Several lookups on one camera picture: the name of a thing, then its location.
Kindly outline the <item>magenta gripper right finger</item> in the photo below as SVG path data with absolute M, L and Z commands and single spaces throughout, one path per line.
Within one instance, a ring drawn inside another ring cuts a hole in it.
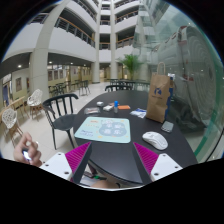
M 182 169 L 168 154 L 157 154 L 136 142 L 133 156 L 143 182 L 154 182 Z

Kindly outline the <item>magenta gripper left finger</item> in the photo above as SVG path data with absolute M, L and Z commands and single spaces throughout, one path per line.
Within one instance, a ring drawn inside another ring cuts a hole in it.
M 87 142 L 67 153 L 56 153 L 41 166 L 41 169 L 75 184 L 79 184 L 91 152 L 91 143 Z

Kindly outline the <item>person's left hand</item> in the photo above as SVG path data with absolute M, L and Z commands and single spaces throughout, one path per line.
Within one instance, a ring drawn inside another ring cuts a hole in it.
M 25 132 L 13 152 L 14 159 L 17 162 L 40 167 L 41 152 L 38 150 L 38 144 L 32 140 L 31 135 Z

